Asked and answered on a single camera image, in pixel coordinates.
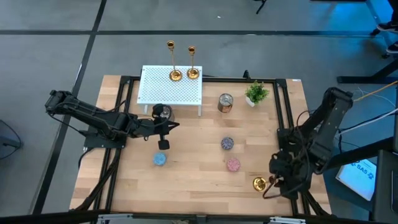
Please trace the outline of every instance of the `metal can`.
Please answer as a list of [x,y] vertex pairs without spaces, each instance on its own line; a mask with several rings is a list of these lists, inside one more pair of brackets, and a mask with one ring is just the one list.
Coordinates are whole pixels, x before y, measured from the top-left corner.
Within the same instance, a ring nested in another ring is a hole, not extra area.
[[223,93],[218,99],[218,110],[222,113],[228,113],[231,111],[233,103],[234,98],[228,93]]
[[163,112],[160,114],[160,117],[169,118],[169,121],[174,121],[173,111],[168,106],[163,107]]

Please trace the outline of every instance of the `small plant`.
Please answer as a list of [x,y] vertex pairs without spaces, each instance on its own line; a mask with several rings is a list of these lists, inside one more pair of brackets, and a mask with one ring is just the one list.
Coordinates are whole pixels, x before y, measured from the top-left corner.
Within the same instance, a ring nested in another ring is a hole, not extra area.
[[267,97],[269,91],[264,89],[262,83],[258,83],[257,80],[246,90],[245,95],[255,104],[258,104],[264,98]]

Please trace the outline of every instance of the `small white table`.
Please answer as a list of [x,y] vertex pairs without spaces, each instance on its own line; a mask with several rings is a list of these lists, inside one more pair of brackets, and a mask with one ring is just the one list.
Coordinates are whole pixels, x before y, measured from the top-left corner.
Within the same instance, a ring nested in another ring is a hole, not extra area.
[[182,72],[182,79],[175,82],[169,78],[173,66],[142,66],[137,104],[144,107],[144,114],[148,112],[148,105],[163,103],[198,106],[198,116],[201,116],[202,66],[194,66],[199,70],[199,77],[194,80],[187,76],[190,68],[191,66],[176,66],[175,69]]

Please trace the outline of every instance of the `gold candlestick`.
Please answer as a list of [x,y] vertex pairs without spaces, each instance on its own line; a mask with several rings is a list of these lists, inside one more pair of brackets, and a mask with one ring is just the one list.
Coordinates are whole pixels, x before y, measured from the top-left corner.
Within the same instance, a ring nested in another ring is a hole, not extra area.
[[173,64],[173,70],[170,72],[170,79],[173,81],[180,81],[182,79],[182,73],[179,70],[175,69],[175,64],[174,64],[174,41],[169,40],[167,41],[167,47],[170,50],[170,53],[172,54],[172,64]]
[[191,55],[192,68],[188,69],[187,76],[190,79],[196,79],[199,77],[199,71],[197,69],[193,68],[193,55],[195,54],[195,47],[189,46],[188,52]]

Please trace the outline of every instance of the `wooden tabletop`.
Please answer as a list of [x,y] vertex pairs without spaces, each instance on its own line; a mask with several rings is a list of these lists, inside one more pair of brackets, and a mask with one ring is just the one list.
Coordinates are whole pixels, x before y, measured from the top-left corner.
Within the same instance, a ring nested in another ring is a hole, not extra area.
[[[105,75],[99,91],[97,107],[109,110],[114,107],[119,75]],[[245,102],[247,83],[203,82],[202,116],[198,117],[196,106],[173,106],[175,121],[180,126],[166,138],[170,149],[164,166],[155,166],[154,154],[159,152],[158,136],[148,141],[142,138],[127,139],[122,150],[112,202],[113,212],[145,213],[194,213],[233,215],[291,215],[290,201],[279,197],[262,199],[262,193],[252,186],[255,177],[270,176],[268,163],[278,151],[276,129],[278,128],[274,92],[271,84],[264,84],[268,97],[251,108]],[[294,121],[307,110],[307,103],[300,80],[287,80],[290,104]],[[134,82],[130,113],[142,110],[137,105],[139,82]],[[230,113],[220,113],[218,98],[229,93],[234,98]],[[287,117],[281,97],[284,123]],[[303,123],[308,115],[303,115]],[[234,139],[230,151],[222,150],[223,137]],[[87,154],[80,166],[70,208],[79,206],[93,190],[100,176],[104,149],[94,149]],[[229,172],[226,161],[238,158],[239,172]],[[310,192],[327,212],[330,212],[325,183],[321,175],[313,175]],[[101,199],[104,208],[108,185]],[[279,194],[272,188],[268,195]],[[298,209],[302,212],[301,201]]]

